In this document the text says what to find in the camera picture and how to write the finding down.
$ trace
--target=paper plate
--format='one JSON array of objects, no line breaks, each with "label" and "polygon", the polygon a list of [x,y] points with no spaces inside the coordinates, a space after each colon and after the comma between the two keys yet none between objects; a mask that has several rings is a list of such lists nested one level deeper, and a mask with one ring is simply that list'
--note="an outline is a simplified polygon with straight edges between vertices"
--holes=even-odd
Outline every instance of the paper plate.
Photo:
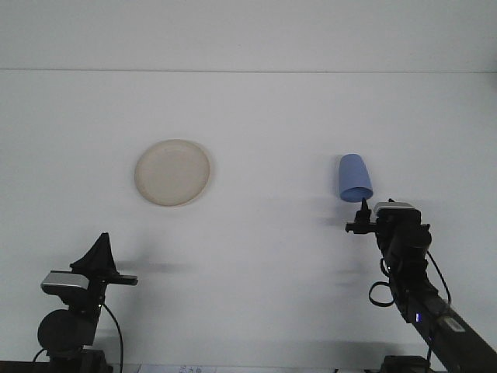
[{"label": "paper plate", "polygon": [[134,180],[141,195],[154,204],[178,206],[198,196],[209,180],[205,152],[186,140],[167,140],[140,158]]}]

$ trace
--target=blue cup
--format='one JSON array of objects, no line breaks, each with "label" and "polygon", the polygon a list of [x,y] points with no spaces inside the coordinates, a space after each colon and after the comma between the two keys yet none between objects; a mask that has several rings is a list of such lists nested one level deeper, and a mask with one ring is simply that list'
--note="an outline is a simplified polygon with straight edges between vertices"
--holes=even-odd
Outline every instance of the blue cup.
[{"label": "blue cup", "polygon": [[347,154],[340,160],[339,191],[340,198],[347,202],[361,202],[373,195],[370,176],[360,155]]}]

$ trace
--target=beige plate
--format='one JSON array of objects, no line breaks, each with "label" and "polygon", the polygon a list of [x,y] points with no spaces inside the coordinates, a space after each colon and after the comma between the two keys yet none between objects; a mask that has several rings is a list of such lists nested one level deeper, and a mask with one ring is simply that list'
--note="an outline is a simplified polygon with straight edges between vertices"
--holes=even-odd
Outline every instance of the beige plate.
[{"label": "beige plate", "polygon": [[209,159],[198,145],[167,140],[153,145],[141,156],[134,181],[150,202],[178,206],[198,196],[209,175]]}]

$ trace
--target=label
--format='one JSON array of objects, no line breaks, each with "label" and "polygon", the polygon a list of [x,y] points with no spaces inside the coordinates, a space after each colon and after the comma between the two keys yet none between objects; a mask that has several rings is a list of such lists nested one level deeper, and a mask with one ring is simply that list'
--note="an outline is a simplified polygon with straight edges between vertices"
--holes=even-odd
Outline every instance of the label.
[{"label": "label", "polygon": [[449,326],[449,328],[453,331],[453,332],[456,332],[456,333],[464,333],[466,330],[461,326],[460,323],[458,323],[456,321],[456,319],[452,318],[452,317],[444,317],[443,318],[443,322]]}]

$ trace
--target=white plate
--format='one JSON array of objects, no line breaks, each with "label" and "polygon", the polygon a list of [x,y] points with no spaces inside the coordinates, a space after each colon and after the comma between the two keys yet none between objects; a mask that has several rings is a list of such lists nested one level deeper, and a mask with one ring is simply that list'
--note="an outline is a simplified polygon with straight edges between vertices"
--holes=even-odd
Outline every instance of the white plate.
[{"label": "white plate", "polygon": [[207,185],[210,163],[205,152],[186,140],[167,140],[140,158],[134,180],[141,195],[154,204],[179,206]]}]

